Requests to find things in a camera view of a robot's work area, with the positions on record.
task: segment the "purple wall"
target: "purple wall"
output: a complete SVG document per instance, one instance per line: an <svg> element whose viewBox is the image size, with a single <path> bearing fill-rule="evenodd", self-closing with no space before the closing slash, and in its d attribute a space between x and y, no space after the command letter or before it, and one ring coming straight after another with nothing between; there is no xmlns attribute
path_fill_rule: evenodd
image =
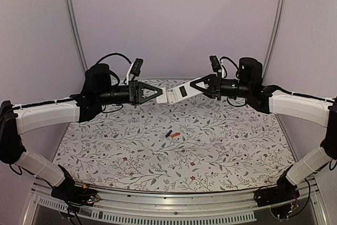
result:
<svg viewBox="0 0 337 225"><path fill-rule="evenodd" d="M88 65L110 52L144 59L142 77L211 72L209 55L263 60L277 0L73 0ZM127 63L107 61L125 75Z"/></svg>
<svg viewBox="0 0 337 225"><path fill-rule="evenodd" d="M0 0L0 101L31 103L81 89L78 63L64 0ZM65 125L32 131L24 145L51 159ZM34 178L15 175L0 163L0 223L18 225Z"/></svg>
<svg viewBox="0 0 337 225"><path fill-rule="evenodd" d="M316 96L337 95L337 0L286 0L266 83ZM299 158L317 147L325 129L282 117ZM337 220L337 173L316 176L331 224Z"/></svg>

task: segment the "floral tablecloth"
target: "floral tablecloth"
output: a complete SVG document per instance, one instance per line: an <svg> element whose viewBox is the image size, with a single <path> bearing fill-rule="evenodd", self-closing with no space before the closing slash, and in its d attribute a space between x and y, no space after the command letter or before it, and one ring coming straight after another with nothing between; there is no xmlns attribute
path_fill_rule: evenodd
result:
<svg viewBox="0 0 337 225"><path fill-rule="evenodd" d="M184 81L145 82L168 88ZM180 135L166 138L169 130ZM274 115L199 95L70 124L54 162L95 185L205 192L273 184L294 158Z"/></svg>

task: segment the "small black object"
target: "small black object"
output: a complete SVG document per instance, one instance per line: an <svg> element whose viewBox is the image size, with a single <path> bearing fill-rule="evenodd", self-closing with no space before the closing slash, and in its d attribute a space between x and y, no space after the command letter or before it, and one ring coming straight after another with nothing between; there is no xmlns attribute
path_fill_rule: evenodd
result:
<svg viewBox="0 0 337 225"><path fill-rule="evenodd" d="M135 62L132 65L130 74L139 76L141 74L141 67L143 65L144 60L136 58Z"/></svg>
<svg viewBox="0 0 337 225"><path fill-rule="evenodd" d="M251 57L239 60L239 79L243 82L262 83L262 64Z"/></svg>
<svg viewBox="0 0 337 225"><path fill-rule="evenodd" d="M298 198L300 193L297 188L293 188L285 192L280 187L261 188L255 191L254 200L257 202L258 207L269 206L284 201L289 201Z"/></svg>
<svg viewBox="0 0 337 225"><path fill-rule="evenodd" d="M324 148L326 154L337 160L337 103L333 102L329 109L329 120L328 125L326 127L326 134L323 142L321 143L321 147Z"/></svg>
<svg viewBox="0 0 337 225"><path fill-rule="evenodd" d="M66 203L71 202L79 206L92 207L94 203L89 203L89 199L91 199L91 196L96 196L97 191L95 189L84 189L83 187L76 186L69 172L61 165L58 165L58 167L63 171L65 179L59 186L52 187L51 196Z"/></svg>
<svg viewBox="0 0 337 225"><path fill-rule="evenodd" d="M216 55L211 55L210 60L211 60L213 72L218 72L219 70L221 70L221 65L220 65L220 62L217 59Z"/></svg>
<svg viewBox="0 0 337 225"><path fill-rule="evenodd" d="M187 96L187 92L186 92L185 87L181 86L181 87L179 87L179 90L181 92L181 96L182 97L186 97Z"/></svg>
<svg viewBox="0 0 337 225"><path fill-rule="evenodd" d="M166 135L165 137L168 138L170 136L170 134L172 133L172 130L170 130Z"/></svg>
<svg viewBox="0 0 337 225"><path fill-rule="evenodd" d="M13 112L13 106L9 100L0 106L0 161L13 164L26 152L17 133L17 114Z"/></svg>

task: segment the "wire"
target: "wire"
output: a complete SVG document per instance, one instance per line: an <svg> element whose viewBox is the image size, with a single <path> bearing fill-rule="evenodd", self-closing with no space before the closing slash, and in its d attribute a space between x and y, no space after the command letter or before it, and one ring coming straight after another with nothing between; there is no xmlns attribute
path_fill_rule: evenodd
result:
<svg viewBox="0 0 337 225"><path fill-rule="evenodd" d="M132 64L132 62L130 61L130 59L127 58L125 55L123 55L123 54L121 54L121 53L111 53L111 54L107 54L106 56L103 56L101 59L99 59L99 60L95 63L95 65L98 64L98 63L100 63L100 62L103 61L104 59L106 59L106 58L108 58L108 57L110 57L110 56L115 56L115 55L116 55L116 56L121 56L122 58L126 59L126 60L128 61L129 64Z"/></svg>
<svg viewBox="0 0 337 225"><path fill-rule="evenodd" d="M11 169L13 172L15 172L15 173L18 174L18 175L22 175L22 170L25 170L25 171L28 172L29 174L34 175L33 173L31 173L30 171L28 171L28 170L26 170L26 169L24 169L24 168L21 169L20 166L17 166L17 167L19 168L19 172L17 172L16 170L14 170L11 164L9 165L9 167L10 167L10 169ZM50 188L55 189L55 188L52 186L52 184L50 184L47 180L45 180L45 179L43 179L43 180L50 186ZM68 221L69 221L72 225L76 225L76 224L72 221L72 218L70 217L70 211L69 211L69 209L71 209L71 210L73 211L73 213L75 214L75 217L76 217L76 220L78 221L78 224L79 224L79 225L82 225L82 223L81 223L81 221L80 221L80 219L79 219L79 217L78 217L76 211L74 210L73 205L70 204L68 201L66 201L66 196L65 196L64 194L62 194L62 195L63 195L63 197L65 197L65 198L63 199L63 201L68 205Z"/></svg>
<svg viewBox="0 0 337 225"><path fill-rule="evenodd" d="M309 200L310 200L310 194L311 194L311 186L310 186L310 183L307 179L304 179L306 181L306 183L308 184L308 188L309 188L309 193L308 193L308 198L306 199L306 202L304 204L304 206L302 207L302 209L300 211L298 211L296 214L292 215L292 216L289 216L290 218L291 217L294 217L294 216L297 216L298 214L300 214L304 209L305 207L308 205L309 203Z"/></svg>
<svg viewBox="0 0 337 225"><path fill-rule="evenodd" d="M106 105L105 105L105 106L104 106L104 109L103 109L103 111L102 111L102 113L114 113L114 112L117 112L117 111L121 110L121 109L124 107L124 105L120 105L120 106L121 106L121 107L118 108L117 110L104 112L104 110L106 109Z"/></svg>
<svg viewBox="0 0 337 225"><path fill-rule="evenodd" d="M230 100L229 100L228 97L227 97L226 100L227 100L227 103L228 103L229 105L233 106L233 107L243 107L243 106L247 105L247 100L246 100L246 99L244 100L244 103L241 104L241 105L233 105L233 104L230 102Z"/></svg>
<svg viewBox="0 0 337 225"><path fill-rule="evenodd" d="M267 188L267 189L269 189L269 187L267 187L266 185L263 185L263 186L259 187L259 188L254 192L254 200L255 200L255 202L257 202L257 196L256 196L256 194L257 194L257 192L260 191L262 188Z"/></svg>
<svg viewBox="0 0 337 225"><path fill-rule="evenodd" d="M120 77L115 72L113 72L112 70L109 70L109 73L110 73L111 76L113 76L117 80L117 83L114 84L113 86L119 86L119 84L121 82Z"/></svg>
<svg viewBox="0 0 337 225"><path fill-rule="evenodd" d="M316 96L303 94L303 93L290 92L290 91L287 91L287 90L279 87L278 85L270 85L270 87L274 87L277 90L280 90L281 92L284 92L284 93L289 94L289 95L294 95L294 96L299 96L299 97L305 97L307 99L315 99L315 100L319 100L319 101L327 101L327 102L330 102L330 103L335 103L333 100L327 100L327 99L324 99L322 97L316 97Z"/></svg>
<svg viewBox="0 0 337 225"><path fill-rule="evenodd" d="M14 110L18 110L18 109L23 109L23 108L29 108L29 107L34 107L34 106L40 106L40 105L50 105L50 104L55 104L55 103L64 103L64 102L69 102L69 101L73 101L73 98L69 98L69 99L63 99L63 100L50 100L50 101L43 101L43 102L39 102L39 103L32 103L32 104L25 104L22 106L16 106L13 107L11 109L8 109L1 117L0 117L0 123L2 122L2 120L4 119L5 115L7 113L13 112Z"/></svg>
<svg viewBox="0 0 337 225"><path fill-rule="evenodd" d="M221 61L222 59L226 59L226 60L230 61L230 62L234 65L234 67L236 68L236 74L235 74L235 76L236 76L237 78L239 78L239 67L237 66L237 64L236 64L232 59L230 59L230 58L227 57L227 56L222 56L222 57L220 58L220 61Z"/></svg>
<svg viewBox="0 0 337 225"><path fill-rule="evenodd" d="M334 166L332 166L332 160L331 160L330 163L329 163L329 170L333 171L336 167L337 167L337 160L335 160L335 165Z"/></svg>
<svg viewBox="0 0 337 225"><path fill-rule="evenodd" d="M287 220L288 218L292 218L292 217L298 216L300 213L302 213L302 211L303 211L303 210L305 209L305 207L308 205L309 200L310 200L310 194L311 194L311 186L310 186L310 183L309 183L309 181L308 181L307 179L304 179L304 180L305 180L306 183L308 184L309 192L308 192L308 198L306 199L306 202L305 202L305 204L303 205L303 207L301 208L301 210L298 211L296 214L287 216L287 218L279 219L279 218L277 218L277 214L276 214L276 213L273 213L272 210L271 210L271 208L270 208L270 212L273 214L273 216L274 216L276 219L278 219L278 220Z"/></svg>
<svg viewBox="0 0 337 225"><path fill-rule="evenodd" d="M22 175L22 170L20 166L17 165L17 167L19 168L19 171L14 170L11 164L9 165L9 167L15 174L18 174L19 176Z"/></svg>
<svg viewBox="0 0 337 225"><path fill-rule="evenodd" d="M71 223L72 225L76 225L76 224L73 222L72 218L70 217L70 211L69 211L69 209L71 209L71 210L73 211L73 213L74 213L74 215L75 215L75 217L76 217L76 219L77 219L77 221L78 221L78 224L82 225L82 223L81 223L79 217L77 216L77 213L76 213L76 211L74 210L73 206L70 205L69 203L67 203L67 204L68 204L68 219L69 219L70 223Z"/></svg>

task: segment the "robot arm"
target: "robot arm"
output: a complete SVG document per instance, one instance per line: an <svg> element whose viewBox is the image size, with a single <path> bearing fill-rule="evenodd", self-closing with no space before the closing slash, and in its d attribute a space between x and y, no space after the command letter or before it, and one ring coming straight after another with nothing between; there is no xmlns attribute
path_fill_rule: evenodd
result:
<svg viewBox="0 0 337 225"><path fill-rule="evenodd" d="M136 59L128 75L138 76L142 63L143 60ZM44 179L53 188L53 197L66 203L92 205L99 199L97 192L75 186L65 168L27 151L21 142L21 134L59 123L90 121L102 112L102 105L138 105L162 94L162 89L138 82L134 77L131 80L126 78L127 85L112 85L110 75L115 76L107 64L95 64L86 71L80 94L26 105L3 102L0 107L0 161L20 166ZM145 96L144 90L151 90L154 94Z"/></svg>
<svg viewBox="0 0 337 225"><path fill-rule="evenodd" d="M237 79L224 79L223 65L216 56L210 56L210 60L216 74L210 74L168 90L166 93L170 104L198 94L218 100L222 96L231 99L242 97L249 106L259 112L290 115L315 122L326 128L326 136L321 145L289 167L278 179L276 187L256 192L259 199L258 205L261 206L291 200L293 196L299 197L296 185L311 174L320 171L331 160L337 159L335 141L337 99L322 99L288 92L276 85L264 86L262 85L262 64L253 58L240 59Z"/></svg>

